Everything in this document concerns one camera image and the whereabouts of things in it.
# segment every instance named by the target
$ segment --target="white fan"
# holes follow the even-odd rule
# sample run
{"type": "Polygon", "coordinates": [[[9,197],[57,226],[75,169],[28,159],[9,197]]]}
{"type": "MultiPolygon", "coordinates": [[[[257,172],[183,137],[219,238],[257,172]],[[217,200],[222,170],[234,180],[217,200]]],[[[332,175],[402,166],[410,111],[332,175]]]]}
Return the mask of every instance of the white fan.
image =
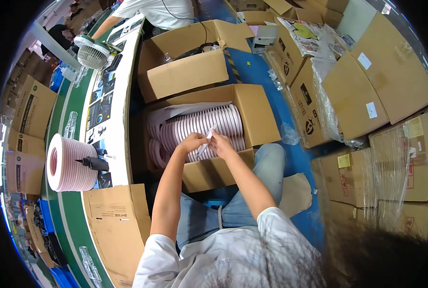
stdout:
{"type": "Polygon", "coordinates": [[[73,41],[79,47],[78,62],[90,69],[103,68],[113,52],[113,48],[107,43],[96,43],[86,35],[78,35],[73,41]]]}

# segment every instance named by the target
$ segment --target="yellow sticker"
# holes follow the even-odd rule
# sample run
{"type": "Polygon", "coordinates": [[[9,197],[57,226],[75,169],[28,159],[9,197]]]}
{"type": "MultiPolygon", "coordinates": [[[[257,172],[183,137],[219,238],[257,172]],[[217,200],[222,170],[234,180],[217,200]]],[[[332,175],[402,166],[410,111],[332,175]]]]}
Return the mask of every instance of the yellow sticker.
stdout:
{"type": "Polygon", "coordinates": [[[350,154],[345,154],[337,157],[339,168],[350,167],[350,154]]]}
{"type": "Polygon", "coordinates": [[[424,135],[424,128],[422,127],[422,120],[420,116],[412,118],[407,121],[407,129],[409,130],[409,138],[414,138],[424,135]]]}

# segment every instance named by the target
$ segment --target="yellow black warning tape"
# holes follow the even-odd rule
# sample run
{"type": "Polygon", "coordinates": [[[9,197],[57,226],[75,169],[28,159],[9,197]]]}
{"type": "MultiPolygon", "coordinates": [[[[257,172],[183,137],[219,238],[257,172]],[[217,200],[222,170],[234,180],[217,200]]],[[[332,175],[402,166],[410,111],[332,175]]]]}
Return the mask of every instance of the yellow black warning tape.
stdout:
{"type": "MultiPolygon", "coordinates": [[[[206,15],[206,17],[209,20],[212,20],[211,15],[209,14],[208,11],[206,11],[206,9],[204,8],[204,5],[201,2],[198,2],[198,3],[200,4],[199,7],[200,7],[201,11],[206,15]]],[[[233,62],[232,57],[230,56],[230,53],[228,52],[227,49],[224,50],[224,54],[227,56],[228,62],[232,66],[232,70],[233,70],[233,73],[235,74],[235,78],[237,79],[238,84],[242,84],[243,82],[241,81],[240,75],[238,74],[238,70],[237,70],[235,63],[233,62]]]]}
{"type": "Polygon", "coordinates": [[[230,53],[228,52],[227,49],[224,50],[224,54],[227,56],[228,62],[232,66],[232,70],[233,70],[233,73],[235,74],[235,78],[237,79],[238,84],[242,84],[243,82],[241,81],[240,74],[238,74],[238,70],[235,66],[235,63],[233,62],[232,57],[230,56],[230,53]]]}

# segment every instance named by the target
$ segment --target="human hand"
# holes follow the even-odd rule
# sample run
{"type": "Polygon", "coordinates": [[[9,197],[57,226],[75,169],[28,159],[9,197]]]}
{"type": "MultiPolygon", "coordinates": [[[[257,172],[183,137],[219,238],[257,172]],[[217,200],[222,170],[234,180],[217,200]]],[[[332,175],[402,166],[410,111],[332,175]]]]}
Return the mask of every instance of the human hand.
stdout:
{"type": "Polygon", "coordinates": [[[182,142],[180,142],[176,149],[179,149],[188,154],[190,151],[193,151],[201,145],[208,143],[209,139],[207,139],[205,135],[194,132],[188,135],[182,142]]]}
{"type": "Polygon", "coordinates": [[[216,130],[212,130],[213,137],[209,143],[209,148],[217,153],[217,156],[221,157],[223,160],[228,158],[229,155],[233,153],[236,154],[236,151],[232,147],[230,140],[227,136],[218,134],[216,130]]]}

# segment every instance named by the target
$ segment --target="stack of pink foam rings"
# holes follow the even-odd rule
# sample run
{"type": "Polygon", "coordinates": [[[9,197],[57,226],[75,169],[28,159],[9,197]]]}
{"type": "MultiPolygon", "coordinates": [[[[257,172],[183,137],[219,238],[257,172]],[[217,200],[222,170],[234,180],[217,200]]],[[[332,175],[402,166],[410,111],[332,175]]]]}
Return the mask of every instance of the stack of pink foam rings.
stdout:
{"type": "MultiPolygon", "coordinates": [[[[230,104],[173,117],[166,120],[166,123],[159,127],[150,126],[147,123],[147,129],[152,137],[149,143],[149,152],[152,161],[157,167],[165,168],[175,148],[183,139],[193,132],[207,135],[209,129],[215,123],[217,123],[216,131],[230,139],[230,143],[235,151],[246,149],[240,113],[233,104],[230,104]]],[[[190,152],[185,161],[186,163],[195,162],[216,156],[216,153],[206,148],[200,157],[197,156],[196,150],[190,152]]]]}

